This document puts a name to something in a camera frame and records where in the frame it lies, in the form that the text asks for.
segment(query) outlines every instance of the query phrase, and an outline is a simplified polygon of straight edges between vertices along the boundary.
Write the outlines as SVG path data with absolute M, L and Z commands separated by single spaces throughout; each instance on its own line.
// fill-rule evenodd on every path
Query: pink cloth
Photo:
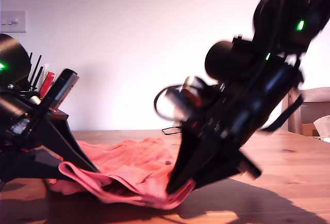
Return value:
M 195 186 L 190 180 L 177 192 L 166 193 L 175 160 L 161 139 L 126 140 L 115 146 L 78 144 L 100 173 L 64 161 L 59 170 L 75 182 L 47 180 L 51 190 L 64 195 L 89 191 L 104 203 L 126 202 L 169 210 L 183 202 Z

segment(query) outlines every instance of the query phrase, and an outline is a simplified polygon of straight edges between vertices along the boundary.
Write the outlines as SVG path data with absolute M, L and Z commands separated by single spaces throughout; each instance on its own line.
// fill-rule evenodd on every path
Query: black cylinder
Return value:
M 14 38 L 0 34 L 0 86 L 15 84 L 29 75 L 30 58 Z
M 221 41 L 208 51 L 205 70 L 210 77 L 220 82 L 235 80 L 250 66 L 254 54 L 233 45 L 232 42 Z

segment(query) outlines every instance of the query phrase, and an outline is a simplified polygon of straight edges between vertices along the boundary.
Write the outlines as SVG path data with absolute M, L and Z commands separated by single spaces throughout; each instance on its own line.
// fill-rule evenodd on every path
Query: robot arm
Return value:
M 207 53 L 205 69 L 218 80 L 216 86 L 190 86 L 198 95 L 189 94 L 185 86 L 167 90 L 166 96 L 186 114 L 168 193 L 190 178 L 198 188 L 239 172 L 261 175 L 240 148 L 290 89 L 304 81 L 300 56 L 329 18 L 330 0 L 260 0 L 252 41 L 242 37 L 221 41 Z M 286 63 L 288 55 L 296 55 L 293 66 Z M 279 128 L 302 102 L 300 96 L 264 131 Z

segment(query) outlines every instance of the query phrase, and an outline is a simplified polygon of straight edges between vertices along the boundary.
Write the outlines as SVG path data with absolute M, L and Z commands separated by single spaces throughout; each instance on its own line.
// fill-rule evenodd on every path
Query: white wall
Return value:
M 71 129 L 125 130 L 171 125 L 153 110 L 157 92 L 188 75 L 212 83 L 206 53 L 217 41 L 251 38 L 258 2 L 2 0 L 1 9 L 27 11 L 27 33 L 13 36 L 34 53 L 33 65 L 42 54 L 55 73 L 70 68 L 80 76 L 61 106 Z M 327 26 L 310 46 L 303 87 L 330 86 L 329 35 Z

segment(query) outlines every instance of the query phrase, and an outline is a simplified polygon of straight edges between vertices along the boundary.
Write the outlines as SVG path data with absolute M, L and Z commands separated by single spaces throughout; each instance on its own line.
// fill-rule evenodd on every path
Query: cable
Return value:
M 180 133 L 182 133 L 182 131 L 173 132 L 173 133 L 166 133 L 166 132 L 165 132 L 165 130 L 170 130 L 170 129 L 178 129 L 178 130 L 181 130 L 181 126 L 167 127 L 166 129 L 162 129 L 161 131 L 162 131 L 165 135 L 174 135 L 174 134 L 180 134 Z
M 169 90 L 169 89 L 176 89 L 176 88 L 178 88 L 178 87 L 182 87 L 182 86 L 184 86 L 184 85 L 174 85 L 174 86 L 166 87 L 166 88 L 162 89 L 162 90 L 156 95 L 156 97 L 155 97 L 155 99 L 154 99 L 154 109 L 155 109 L 155 112 L 156 112 L 156 114 L 157 114 L 158 116 L 160 116 L 161 118 L 163 118 L 163 119 L 165 119 L 165 120 L 168 120 L 168 121 L 183 122 L 183 121 L 180 120 L 180 119 L 175 119 L 175 118 L 172 118 L 172 117 L 165 116 L 165 115 L 161 114 L 161 113 L 158 111 L 158 109 L 157 109 L 157 102 L 158 102 L 158 99 L 159 99 L 159 97 L 163 94 L 163 92 L 165 92 L 166 90 Z M 189 87 L 194 88 L 194 89 L 196 89 L 196 90 L 199 90 L 199 88 L 198 88 L 198 87 L 195 87 L 195 86 L 189 86 Z

